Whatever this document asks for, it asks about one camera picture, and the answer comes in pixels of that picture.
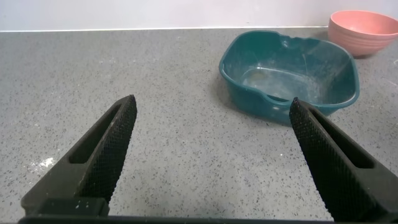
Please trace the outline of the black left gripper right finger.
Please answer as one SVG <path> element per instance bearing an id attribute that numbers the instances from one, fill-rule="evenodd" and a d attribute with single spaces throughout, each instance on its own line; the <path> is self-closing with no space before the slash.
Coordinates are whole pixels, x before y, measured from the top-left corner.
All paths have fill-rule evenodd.
<path id="1" fill-rule="evenodd" d="M 397 221 L 395 174 L 307 102 L 294 98 L 289 118 L 334 221 Z"/>

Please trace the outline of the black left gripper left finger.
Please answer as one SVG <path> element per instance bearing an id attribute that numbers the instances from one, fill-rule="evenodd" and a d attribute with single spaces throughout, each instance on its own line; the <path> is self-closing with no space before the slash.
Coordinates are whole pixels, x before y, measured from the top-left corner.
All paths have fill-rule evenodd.
<path id="1" fill-rule="evenodd" d="M 23 196 L 26 215 L 48 199 L 110 201 L 121 175 L 137 118 L 134 95 L 115 102 L 75 145 Z"/>

